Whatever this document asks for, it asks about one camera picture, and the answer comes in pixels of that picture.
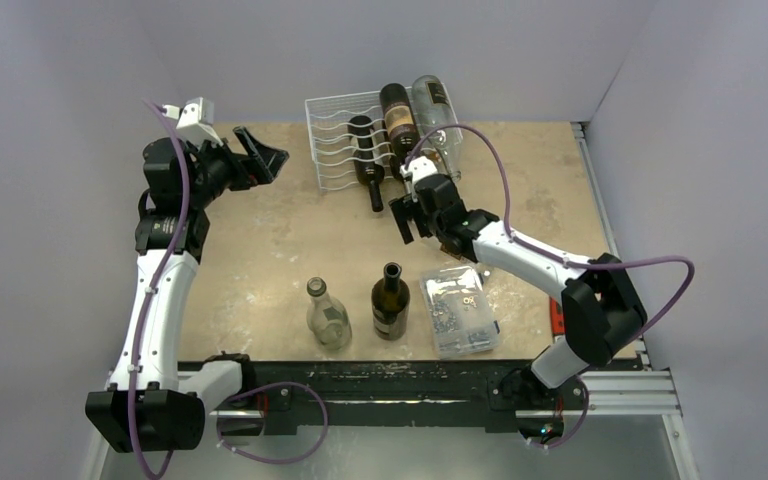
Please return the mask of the dark brown wine bottle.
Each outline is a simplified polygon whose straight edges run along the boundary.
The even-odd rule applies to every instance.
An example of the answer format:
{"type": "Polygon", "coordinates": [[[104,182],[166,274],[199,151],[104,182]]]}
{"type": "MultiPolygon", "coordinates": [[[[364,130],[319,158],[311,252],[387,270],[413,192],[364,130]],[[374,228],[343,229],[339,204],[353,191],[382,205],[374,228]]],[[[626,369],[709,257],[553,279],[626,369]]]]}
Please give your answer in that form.
{"type": "Polygon", "coordinates": [[[371,291],[373,325],[382,339],[395,341],[407,330],[410,289],[401,278],[402,267],[395,262],[383,267],[383,275],[371,291]]]}

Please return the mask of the dark green wine bottle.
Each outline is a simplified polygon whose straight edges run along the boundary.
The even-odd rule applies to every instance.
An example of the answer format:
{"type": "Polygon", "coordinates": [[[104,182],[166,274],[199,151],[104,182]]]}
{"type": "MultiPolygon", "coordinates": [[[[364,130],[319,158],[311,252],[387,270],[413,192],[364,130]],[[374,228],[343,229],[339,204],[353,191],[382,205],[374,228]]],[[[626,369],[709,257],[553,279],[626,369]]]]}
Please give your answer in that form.
{"type": "Polygon", "coordinates": [[[383,166],[375,160],[373,122],[365,115],[356,115],[349,120],[347,132],[351,135],[354,149],[352,157],[356,178],[368,190],[372,211],[382,212],[381,184],[385,172],[383,166]]]}

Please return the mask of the square clear liquor bottle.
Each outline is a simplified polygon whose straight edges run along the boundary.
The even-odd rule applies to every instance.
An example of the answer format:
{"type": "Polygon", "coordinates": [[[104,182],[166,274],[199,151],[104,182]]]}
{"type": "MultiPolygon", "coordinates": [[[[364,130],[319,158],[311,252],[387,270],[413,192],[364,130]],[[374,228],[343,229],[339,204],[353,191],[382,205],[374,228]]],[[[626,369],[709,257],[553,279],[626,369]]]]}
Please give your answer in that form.
{"type": "Polygon", "coordinates": [[[469,266],[473,267],[483,278],[488,279],[493,275],[494,268],[481,262],[476,262],[468,258],[465,254],[459,253],[453,247],[442,244],[440,251],[450,257],[449,266],[469,266]]]}

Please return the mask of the clear glass wine bottle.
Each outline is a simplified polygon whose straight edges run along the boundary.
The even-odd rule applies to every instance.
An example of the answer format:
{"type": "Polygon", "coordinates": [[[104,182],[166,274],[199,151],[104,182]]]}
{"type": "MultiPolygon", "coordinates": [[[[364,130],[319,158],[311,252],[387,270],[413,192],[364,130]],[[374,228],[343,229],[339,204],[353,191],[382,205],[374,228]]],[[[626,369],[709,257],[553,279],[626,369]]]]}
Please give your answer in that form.
{"type": "MultiPolygon", "coordinates": [[[[425,136],[438,126],[455,124],[456,115],[443,82],[434,75],[423,75],[417,78],[411,88],[412,108],[416,125],[425,136]]],[[[446,152],[457,161],[460,168],[460,157],[463,136],[459,129],[443,129],[431,134],[424,142],[422,149],[437,149],[446,152]]]]}

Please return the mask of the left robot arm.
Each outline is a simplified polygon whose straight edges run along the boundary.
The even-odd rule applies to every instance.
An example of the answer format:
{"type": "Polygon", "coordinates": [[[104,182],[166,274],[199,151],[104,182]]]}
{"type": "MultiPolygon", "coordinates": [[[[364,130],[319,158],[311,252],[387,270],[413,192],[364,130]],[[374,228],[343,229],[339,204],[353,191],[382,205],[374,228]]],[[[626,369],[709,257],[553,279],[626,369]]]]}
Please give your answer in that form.
{"type": "Polygon", "coordinates": [[[233,133],[241,153],[226,140],[195,145],[169,137],[142,152],[148,187],[138,202],[135,302],[107,385],[85,402],[88,420],[118,453],[192,450],[209,412],[224,401],[244,409],[257,399],[246,354],[212,355],[186,379],[178,370],[183,313],[210,228],[207,207],[227,191],[272,183],[290,157],[242,126],[233,133]]]}

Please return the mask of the olive green wine bottle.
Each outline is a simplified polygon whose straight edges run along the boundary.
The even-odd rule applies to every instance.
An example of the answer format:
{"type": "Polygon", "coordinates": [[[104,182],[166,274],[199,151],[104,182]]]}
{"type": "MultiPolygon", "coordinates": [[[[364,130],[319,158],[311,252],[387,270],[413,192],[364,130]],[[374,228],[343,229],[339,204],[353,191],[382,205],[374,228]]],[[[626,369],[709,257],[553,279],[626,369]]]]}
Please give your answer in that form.
{"type": "Polygon", "coordinates": [[[379,102],[393,153],[391,163],[399,167],[420,139],[409,97],[403,85],[389,83],[380,90],[379,102]]]}

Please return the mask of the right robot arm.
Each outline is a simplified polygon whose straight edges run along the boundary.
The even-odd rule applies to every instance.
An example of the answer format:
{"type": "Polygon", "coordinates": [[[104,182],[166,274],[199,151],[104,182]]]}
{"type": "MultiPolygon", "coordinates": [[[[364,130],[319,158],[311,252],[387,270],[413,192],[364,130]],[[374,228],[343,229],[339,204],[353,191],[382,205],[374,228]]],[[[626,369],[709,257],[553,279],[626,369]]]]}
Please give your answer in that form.
{"type": "Polygon", "coordinates": [[[466,208],[448,176],[406,174],[407,193],[390,206],[405,243],[413,236],[435,237],[442,251],[501,269],[546,293],[562,308],[564,335],[526,368],[524,399],[544,407],[561,385],[590,367],[607,365],[630,343],[647,313],[620,260],[572,255],[518,236],[503,220],[466,208]]]}

